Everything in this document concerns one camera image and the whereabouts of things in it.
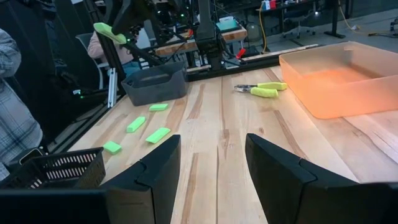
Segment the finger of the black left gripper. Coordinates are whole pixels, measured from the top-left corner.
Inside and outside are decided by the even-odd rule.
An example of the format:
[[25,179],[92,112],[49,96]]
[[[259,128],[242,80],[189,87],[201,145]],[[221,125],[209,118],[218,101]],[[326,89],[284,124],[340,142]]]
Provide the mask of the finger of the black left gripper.
[[113,34],[123,34],[131,27],[143,24],[151,18],[153,11],[154,3],[151,0],[122,0],[112,25]]

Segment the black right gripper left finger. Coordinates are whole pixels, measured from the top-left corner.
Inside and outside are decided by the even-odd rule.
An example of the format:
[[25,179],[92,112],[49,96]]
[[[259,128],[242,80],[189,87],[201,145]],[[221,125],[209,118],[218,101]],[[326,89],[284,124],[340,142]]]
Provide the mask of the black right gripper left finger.
[[180,177],[181,136],[174,134],[105,182],[110,223],[164,223],[172,218]]

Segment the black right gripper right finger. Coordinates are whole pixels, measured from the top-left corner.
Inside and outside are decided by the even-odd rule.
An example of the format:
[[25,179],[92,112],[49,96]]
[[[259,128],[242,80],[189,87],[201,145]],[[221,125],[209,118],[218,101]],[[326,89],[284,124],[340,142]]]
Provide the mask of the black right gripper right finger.
[[257,134],[246,135],[245,153],[252,182],[269,223],[297,223],[305,189],[311,183],[327,187],[357,184]]

